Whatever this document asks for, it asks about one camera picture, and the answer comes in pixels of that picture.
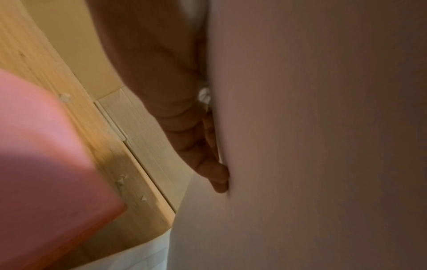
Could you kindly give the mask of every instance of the beige fabric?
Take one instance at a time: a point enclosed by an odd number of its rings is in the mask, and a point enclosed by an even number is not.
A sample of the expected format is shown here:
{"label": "beige fabric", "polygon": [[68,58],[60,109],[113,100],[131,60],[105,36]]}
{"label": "beige fabric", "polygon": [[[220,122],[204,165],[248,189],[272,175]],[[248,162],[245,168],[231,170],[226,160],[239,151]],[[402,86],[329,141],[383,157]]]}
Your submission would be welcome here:
{"label": "beige fabric", "polygon": [[169,270],[425,269],[424,0],[217,0],[230,191],[193,179]]}

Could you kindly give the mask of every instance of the finger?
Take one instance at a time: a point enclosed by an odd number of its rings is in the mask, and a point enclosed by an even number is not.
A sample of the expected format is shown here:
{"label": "finger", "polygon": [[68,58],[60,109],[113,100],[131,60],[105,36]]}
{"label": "finger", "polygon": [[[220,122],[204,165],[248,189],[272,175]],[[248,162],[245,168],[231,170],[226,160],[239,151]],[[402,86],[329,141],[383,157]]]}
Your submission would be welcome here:
{"label": "finger", "polygon": [[[224,184],[228,181],[228,169],[218,162],[212,152],[201,121],[190,129],[179,132],[165,130],[165,134],[178,155],[196,173],[215,183]],[[224,186],[218,186],[218,190],[222,189]]]}
{"label": "finger", "polygon": [[215,125],[213,120],[214,116],[212,114],[212,109],[209,108],[205,117],[203,118],[203,125],[205,126],[205,138],[216,159],[219,160],[217,137],[215,135]]}

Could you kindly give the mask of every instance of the wooden board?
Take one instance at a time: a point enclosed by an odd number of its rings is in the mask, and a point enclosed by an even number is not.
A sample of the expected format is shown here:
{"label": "wooden board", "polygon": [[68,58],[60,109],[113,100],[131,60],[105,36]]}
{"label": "wooden board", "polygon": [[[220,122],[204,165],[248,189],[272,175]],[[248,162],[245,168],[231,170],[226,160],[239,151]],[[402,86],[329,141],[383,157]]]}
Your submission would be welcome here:
{"label": "wooden board", "polygon": [[22,2],[94,101],[124,86],[102,50],[84,0]]}
{"label": "wooden board", "polygon": [[162,129],[129,89],[115,91],[97,101],[118,135],[143,165],[151,179],[177,209],[194,171],[169,144]]}
{"label": "wooden board", "polygon": [[64,101],[100,172],[129,208],[51,269],[70,269],[137,246],[171,226],[174,212],[169,204],[19,0],[0,0],[0,68]]}

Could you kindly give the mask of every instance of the human hand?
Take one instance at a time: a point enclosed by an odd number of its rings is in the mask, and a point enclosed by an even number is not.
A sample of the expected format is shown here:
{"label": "human hand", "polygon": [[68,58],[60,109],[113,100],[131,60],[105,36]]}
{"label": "human hand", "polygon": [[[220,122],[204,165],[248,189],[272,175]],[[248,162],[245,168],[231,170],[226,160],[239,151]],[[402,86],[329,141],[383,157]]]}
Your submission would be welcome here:
{"label": "human hand", "polygon": [[212,111],[198,100],[206,78],[205,25],[177,0],[87,0],[104,50],[156,118],[178,155],[215,191],[228,189]]}

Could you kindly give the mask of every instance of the wooden surface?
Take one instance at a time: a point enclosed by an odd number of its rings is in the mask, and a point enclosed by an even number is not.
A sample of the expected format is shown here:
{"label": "wooden surface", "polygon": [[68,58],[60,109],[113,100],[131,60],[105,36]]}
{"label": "wooden surface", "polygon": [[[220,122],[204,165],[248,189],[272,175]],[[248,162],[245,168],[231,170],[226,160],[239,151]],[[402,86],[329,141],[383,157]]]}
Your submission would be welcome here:
{"label": "wooden surface", "polygon": [[129,89],[115,91],[97,106],[143,165],[174,209],[184,197],[194,171],[176,154],[155,119]]}
{"label": "wooden surface", "polygon": [[94,101],[124,86],[101,48],[84,0],[22,2]]}
{"label": "wooden surface", "polygon": [[19,0],[0,0],[0,68],[64,101],[99,170],[129,208],[51,269],[70,269],[123,251],[161,235],[171,226],[174,212],[169,204]]}

